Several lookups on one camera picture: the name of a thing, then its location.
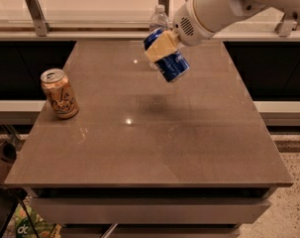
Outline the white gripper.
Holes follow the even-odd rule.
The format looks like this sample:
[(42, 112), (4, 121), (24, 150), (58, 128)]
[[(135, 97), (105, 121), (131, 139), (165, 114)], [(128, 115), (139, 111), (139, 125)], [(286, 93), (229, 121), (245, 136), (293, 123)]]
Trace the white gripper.
[(212, 0), (188, 0), (175, 13), (173, 30), (163, 31), (145, 51), (151, 62), (161, 60), (178, 51), (178, 44), (197, 46), (215, 35), (208, 27)]

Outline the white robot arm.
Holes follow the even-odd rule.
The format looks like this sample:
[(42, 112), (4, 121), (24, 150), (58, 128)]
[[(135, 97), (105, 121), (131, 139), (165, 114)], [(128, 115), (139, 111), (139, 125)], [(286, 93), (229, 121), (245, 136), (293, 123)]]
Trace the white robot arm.
[(283, 12), (300, 26), (300, 0), (187, 0), (173, 16), (173, 29), (146, 50), (156, 62), (183, 46), (197, 46), (228, 26), (269, 8)]

